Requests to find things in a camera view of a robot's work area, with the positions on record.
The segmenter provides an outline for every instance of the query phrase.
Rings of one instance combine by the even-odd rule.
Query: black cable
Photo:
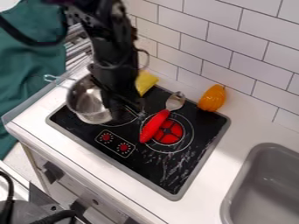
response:
[[[55,213],[53,215],[50,215],[48,217],[45,217],[41,220],[36,220],[30,224],[54,224],[57,221],[62,221],[66,218],[71,218],[70,224],[75,223],[75,216],[76,212],[72,210],[65,210],[58,213]]]
[[[0,214],[0,223],[10,223],[10,217],[13,209],[13,194],[14,194],[14,185],[9,175],[5,172],[0,171],[0,176],[4,178],[8,183],[8,196],[5,201],[4,208]]]

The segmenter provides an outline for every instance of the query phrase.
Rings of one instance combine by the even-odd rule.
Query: sink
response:
[[[299,154],[274,143],[255,146],[220,215],[224,224],[298,224]]]

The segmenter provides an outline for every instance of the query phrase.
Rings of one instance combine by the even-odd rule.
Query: metal pot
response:
[[[60,77],[46,74],[44,80],[53,82]],[[80,80],[68,78],[75,81],[71,87],[56,84],[59,87],[68,89],[66,97],[67,107],[74,112],[84,123],[102,124],[112,120],[110,110],[105,108],[101,99],[101,89],[97,87],[91,75]]]

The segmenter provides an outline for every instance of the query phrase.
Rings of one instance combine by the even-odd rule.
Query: green fabric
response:
[[[23,34],[39,42],[53,41],[63,32],[59,8],[40,0],[23,0],[1,15]],[[0,116],[44,87],[44,74],[61,75],[65,69],[63,43],[28,46],[0,27]],[[0,122],[0,159],[5,158],[16,141]]]

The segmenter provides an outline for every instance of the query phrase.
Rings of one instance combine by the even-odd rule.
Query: white subway tile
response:
[[[294,74],[291,83],[289,84],[289,92],[299,95],[299,75]]]
[[[154,4],[160,4],[176,11],[183,10],[183,0],[148,0]]]
[[[259,117],[262,119],[266,118],[270,122],[272,122],[277,111],[276,106],[255,99],[250,95],[243,94],[229,87],[226,87],[226,103],[223,106],[223,109],[226,112],[238,109],[241,114],[255,116],[257,119]]]
[[[271,66],[238,53],[233,54],[231,69],[283,89],[287,88],[293,75],[291,72],[277,66]]]
[[[282,0],[221,0],[229,4],[276,16]]]
[[[284,109],[279,109],[275,118],[275,123],[278,123],[290,130],[299,132],[299,115],[294,115]]]
[[[232,52],[227,49],[184,34],[182,34],[181,50],[223,67],[228,67],[232,55]]]
[[[145,21],[143,19],[137,19],[137,28],[141,35],[154,39],[167,46],[173,46],[178,48],[180,34],[177,31],[162,27],[158,24]]]
[[[156,41],[142,36],[138,36],[136,47],[147,51],[150,55],[156,56]]]
[[[205,77],[199,76],[197,74],[188,72],[182,68],[178,69],[178,77],[177,80],[182,82],[190,87],[196,88],[200,91],[206,91],[211,86],[217,84],[212,80],[208,80]]]
[[[202,60],[166,45],[158,44],[158,58],[200,74]]]
[[[208,41],[261,60],[267,41],[217,24],[210,24]]]
[[[136,17],[132,16],[132,15],[127,15],[129,20],[131,21],[131,24],[136,27]]]
[[[184,0],[184,12],[236,29],[241,8],[214,0]]]
[[[205,20],[164,7],[159,7],[159,24],[199,39],[205,39],[208,26]]]
[[[240,30],[299,49],[299,24],[244,10]]]
[[[129,14],[144,18],[152,22],[157,20],[157,5],[143,0],[123,1]]]
[[[197,103],[199,100],[199,97],[205,92],[205,91],[199,91],[196,88],[190,87],[188,85],[185,85],[182,82],[173,80],[159,72],[153,71],[151,69],[147,69],[147,71],[151,74],[156,75],[159,78],[159,82],[157,85],[159,87],[165,88],[170,90],[171,92],[177,92],[181,91],[184,93],[187,99]]]
[[[299,96],[257,81],[253,96],[277,107],[299,114]]]
[[[253,79],[240,73],[235,73],[231,70],[225,69],[222,66],[216,66],[207,61],[204,62],[202,76],[246,94],[251,94],[254,87]]]
[[[270,43],[264,60],[270,64],[299,73],[299,52],[294,49]]]
[[[145,57],[139,54],[139,63],[145,64]],[[160,74],[166,75],[173,80],[177,79],[177,66],[167,63],[161,59],[155,57],[149,57],[149,69],[159,72]]]
[[[283,0],[282,8],[278,17],[287,19],[295,23],[299,23],[298,9],[299,9],[298,0]]]

